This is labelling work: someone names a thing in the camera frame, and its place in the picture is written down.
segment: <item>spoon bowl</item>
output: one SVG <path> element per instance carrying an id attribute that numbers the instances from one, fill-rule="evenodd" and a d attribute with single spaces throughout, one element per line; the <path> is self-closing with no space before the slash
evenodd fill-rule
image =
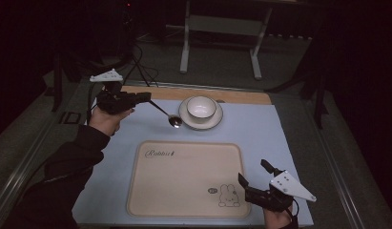
<path id="1" fill-rule="evenodd" d="M 181 117 L 179 117 L 177 115 L 170 114 L 169 115 L 169 123 L 173 127 L 179 128 L 181 126 L 181 124 L 183 124 L 183 120 L 181 119 Z"/>

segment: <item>saucer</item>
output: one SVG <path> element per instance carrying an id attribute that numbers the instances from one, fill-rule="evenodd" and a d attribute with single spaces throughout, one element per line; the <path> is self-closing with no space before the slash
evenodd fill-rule
<path id="1" fill-rule="evenodd" d="M 217 106 L 216 112 L 207 121 L 200 121 L 198 118 L 193 117 L 187 111 L 187 103 L 191 98 L 192 97 L 186 98 L 183 102 L 181 102 L 180 107 L 178 108 L 178 114 L 180 115 L 181 119 L 183 119 L 183 122 L 196 130 L 208 130 L 215 127 L 223 117 L 223 111 L 219 103 L 213 100 Z"/>

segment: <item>human arm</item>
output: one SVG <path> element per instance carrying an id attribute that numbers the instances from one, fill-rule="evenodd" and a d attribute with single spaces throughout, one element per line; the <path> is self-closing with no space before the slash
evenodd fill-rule
<path id="1" fill-rule="evenodd" d="M 74 203 L 120 120 L 132 111 L 110 115 L 94 108 L 89 126 L 79 126 L 76 139 L 49 157 L 43 180 L 29 188 L 2 228 L 77 228 Z"/>

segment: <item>tray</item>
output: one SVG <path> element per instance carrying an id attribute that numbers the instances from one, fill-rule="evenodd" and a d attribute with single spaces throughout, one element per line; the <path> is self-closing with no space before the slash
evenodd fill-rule
<path id="1" fill-rule="evenodd" d="M 127 210 L 137 217 L 244 218 L 250 204 L 237 173 L 243 168 L 236 144 L 144 141 Z"/>

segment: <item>metal spoon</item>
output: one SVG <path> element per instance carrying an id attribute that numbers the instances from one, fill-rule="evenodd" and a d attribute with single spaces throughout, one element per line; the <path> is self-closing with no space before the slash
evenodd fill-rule
<path id="1" fill-rule="evenodd" d="M 181 119 L 181 117 L 174 115 L 174 114 L 167 114 L 165 111 L 163 111 L 163 109 L 161 109 L 159 106 L 157 106 L 152 100 L 149 100 L 149 103 L 151 103 L 154 107 L 158 108 L 162 113 L 167 115 L 169 117 L 169 123 L 173 127 L 179 128 L 181 126 L 181 124 L 183 124 L 183 120 Z"/>

